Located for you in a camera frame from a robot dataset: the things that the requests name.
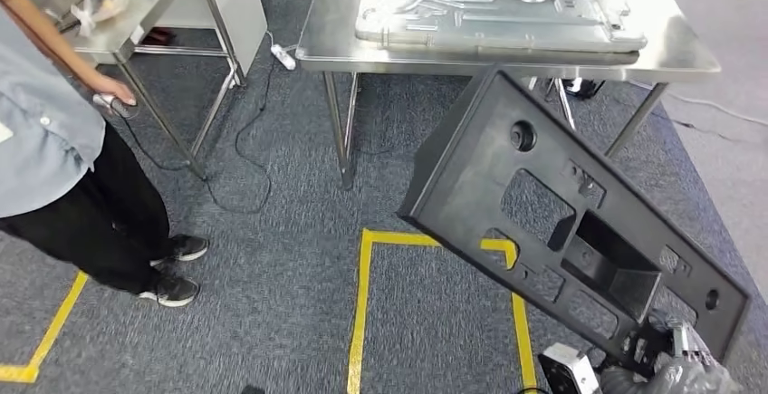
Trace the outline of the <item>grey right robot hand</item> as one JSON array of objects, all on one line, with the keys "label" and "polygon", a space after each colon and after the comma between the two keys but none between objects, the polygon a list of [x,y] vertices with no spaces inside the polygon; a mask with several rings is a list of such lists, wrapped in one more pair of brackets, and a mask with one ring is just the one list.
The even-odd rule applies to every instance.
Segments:
[{"label": "grey right robot hand", "polygon": [[641,380],[636,373],[618,366],[603,370],[600,374],[603,393],[732,394],[743,391],[743,386],[716,360],[690,322],[660,311],[652,312],[649,321],[652,328],[671,338],[671,346],[665,351],[669,359],[649,380]]}]

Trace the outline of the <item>person's hand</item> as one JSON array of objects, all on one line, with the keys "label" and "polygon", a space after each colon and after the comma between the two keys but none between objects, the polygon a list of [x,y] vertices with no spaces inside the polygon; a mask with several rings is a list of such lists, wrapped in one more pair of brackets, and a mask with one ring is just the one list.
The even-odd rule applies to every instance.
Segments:
[{"label": "person's hand", "polygon": [[130,88],[110,76],[100,72],[90,73],[84,77],[84,82],[90,89],[99,94],[111,95],[129,106],[137,104]]}]

